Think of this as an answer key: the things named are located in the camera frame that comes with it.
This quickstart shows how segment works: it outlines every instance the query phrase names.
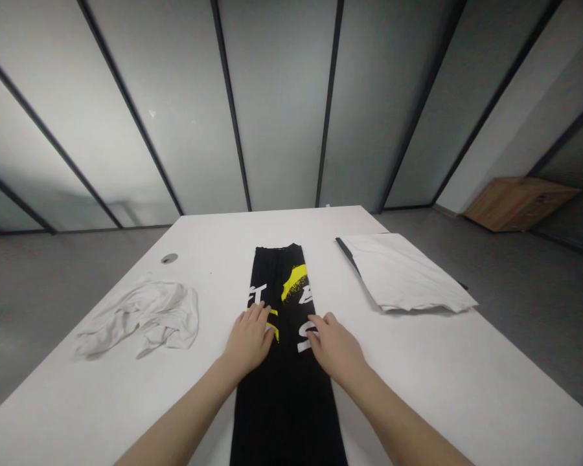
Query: black trousers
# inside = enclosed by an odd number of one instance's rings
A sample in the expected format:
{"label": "black trousers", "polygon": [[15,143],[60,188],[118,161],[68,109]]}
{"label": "black trousers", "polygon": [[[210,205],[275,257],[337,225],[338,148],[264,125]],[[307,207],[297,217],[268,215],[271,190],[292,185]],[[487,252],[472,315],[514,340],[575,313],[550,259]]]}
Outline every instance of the black trousers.
{"label": "black trousers", "polygon": [[347,465],[330,377],[306,338],[315,309],[300,246],[255,250],[247,306],[260,300],[275,340],[238,386],[231,466]]}

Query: white table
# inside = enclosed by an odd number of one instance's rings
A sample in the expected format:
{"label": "white table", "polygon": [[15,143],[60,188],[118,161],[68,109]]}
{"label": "white table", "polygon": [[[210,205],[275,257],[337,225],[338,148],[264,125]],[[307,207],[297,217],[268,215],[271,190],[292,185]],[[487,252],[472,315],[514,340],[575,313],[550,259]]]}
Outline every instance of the white table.
{"label": "white table", "polygon": [[[180,218],[115,288],[147,272],[193,286],[201,320],[192,348],[137,361],[128,338],[78,361],[76,327],[0,406],[0,466],[112,464],[222,352],[254,248],[293,242],[317,312],[335,312],[391,388],[475,464],[583,465],[583,408],[481,315],[384,315],[372,304],[334,238],[385,231],[360,206]],[[179,258],[161,264],[171,252]],[[390,464],[360,411],[334,392],[349,463]],[[234,395],[191,464],[229,463],[233,408]]]}

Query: crumpled white cloth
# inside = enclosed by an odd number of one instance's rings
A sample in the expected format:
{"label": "crumpled white cloth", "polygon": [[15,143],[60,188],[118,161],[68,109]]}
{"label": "crumpled white cloth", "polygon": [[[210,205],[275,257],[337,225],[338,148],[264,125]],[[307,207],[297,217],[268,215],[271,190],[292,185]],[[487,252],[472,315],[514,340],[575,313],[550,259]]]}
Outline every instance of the crumpled white cloth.
{"label": "crumpled white cloth", "polygon": [[199,331],[198,296],[183,283],[147,277],[108,303],[78,332],[77,355],[99,355],[132,334],[142,338],[137,358],[159,346],[187,350]]}
{"label": "crumpled white cloth", "polygon": [[351,235],[341,240],[384,311],[442,306],[457,313],[477,305],[458,282],[402,235]]}

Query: gray floor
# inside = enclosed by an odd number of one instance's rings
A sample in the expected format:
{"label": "gray floor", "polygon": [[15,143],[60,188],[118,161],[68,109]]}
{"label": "gray floor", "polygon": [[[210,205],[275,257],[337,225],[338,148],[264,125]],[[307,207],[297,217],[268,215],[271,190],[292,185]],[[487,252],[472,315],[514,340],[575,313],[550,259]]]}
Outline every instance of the gray floor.
{"label": "gray floor", "polygon": [[[456,280],[479,312],[583,405],[583,256],[431,209],[376,218]],[[164,228],[0,238],[0,403]]]}

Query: wooden cabinet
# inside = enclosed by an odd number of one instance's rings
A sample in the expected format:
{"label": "wooden cabinet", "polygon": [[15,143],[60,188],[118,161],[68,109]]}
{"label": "wooden cabinet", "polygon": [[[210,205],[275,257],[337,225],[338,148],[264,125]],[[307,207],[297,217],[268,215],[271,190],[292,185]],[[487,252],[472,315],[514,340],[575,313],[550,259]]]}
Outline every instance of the wooden cabinet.
{"label": "wooden cabinet", "polygon": [[580,191],[539,178],[495,178],[464,215],[494,232],[526,231]]}

